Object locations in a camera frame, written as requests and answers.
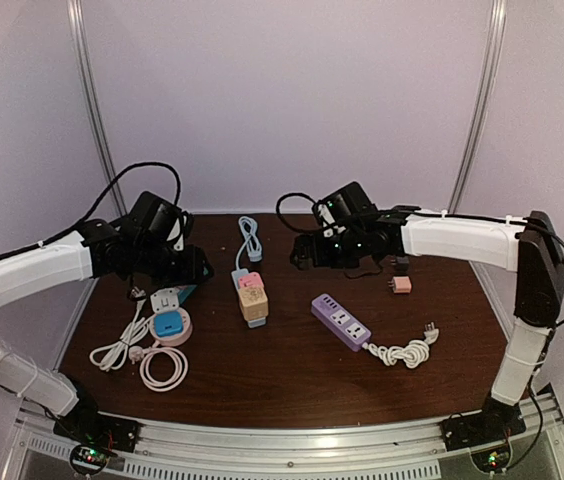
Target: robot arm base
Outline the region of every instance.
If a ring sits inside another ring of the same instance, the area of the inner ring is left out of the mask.
[[[519,404],[506,405],[490,396],[482,410],[468,415],[452,415],[440,424],[447,451],[506,442],[511,435],[526,431]]]

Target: wooden table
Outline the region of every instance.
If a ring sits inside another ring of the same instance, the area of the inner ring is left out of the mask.
[[[114,342],[134,313],[126,283],[115,276],[99,281],[61,371],[81,381],[103,411],[218,427],[369,425],[480,408],[506,341],[468,263],[412,258],[413,293],[393,295],[390,267],[359,280],[337,270],[296,270],[289,263],[295,234],[273,215],[254,217],[264,248],[256,270],[270,302],[266,326],[247,328],[231,283],[242,242],[237,216],[198,216],[190,241],[205,249],[216,274],[184,304],[194,326],[181,347],[190,362],[184,383],[154,393],[142,384],[137,365],[103,373],[89,362],[89,352]],[[378,344],[406,345],[435,322],[440,339],[431,358],[409,370],[352,352],[311,315],[311,300],[322,293],[354,313]],[[166,378],[172,366],[159,357],[152,372]]]

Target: power outlet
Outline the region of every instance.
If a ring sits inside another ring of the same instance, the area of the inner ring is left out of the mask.
[[[311,302],[311,313],[354,352],[371,338],[371,331],[326,293]]]
[[[354,340],[358,338],[362,338],[366,333],[366,328],[360,325],[358,322],[352,323],[348,327],[346,327],[346,333]]]
[[[337,323],[338,325],[344,325],[345,323],[348,323],[349,320],[351,320],[351,317],[344,310],[340,309],[337,312],[335,312],[333,315],[331,315],[331,320]]]

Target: metal pole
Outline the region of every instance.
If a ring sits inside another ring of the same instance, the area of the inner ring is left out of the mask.
[[[84,20],[82,18],[82,1],[68,0],[69,24],[71,26],[71,36],[75,46],[75,54],[77,57],[78,70],[82,83],[82,91],[86,100],[86,109],[91,124],[91,131],[95,140],[95,145],[100,157],[102,170],[108,182],[111,182],[116,175],[115,166],[111,159],[111,151],[109,143],[106,139],[104,124],[102,122],[102,114],[95,92],[95,82],[93,80],[93,71],[91,69],[91,61],[89,60],[89,49],[86,41],[86,32],[84,29]],[[118,216],[126,215],[127,210],[122,196],[122,190],[119,185],[115,185],[111,189],[111,197],[113,205]]]
[[[480,136],[484,128],[487,107],[491,98],[493,84],[495,83],[498,64],[500,63],[500,53],[502,51],[502,40],[504,38],[504,26],[506,22],[506,4],[507,0],[493,0],[491,23],[489,25],[489,34],[486,42],[486,50],[484,52],[484,64],[482,65],[480,88],[475,102],[469,136],[464,147],[462,164],[460,165],[460,171],[458,172],[451,201],[449,202],[449,213],[455,213],[460,205],[473,165],[473,160],[475,159]]]

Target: blue charger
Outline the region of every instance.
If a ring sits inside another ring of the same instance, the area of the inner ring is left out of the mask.
[[[184,330],[182,315],[177,310],[156,315],[153,319],[153,325],[155,327],[155,334],[160,338],[177,335]]]

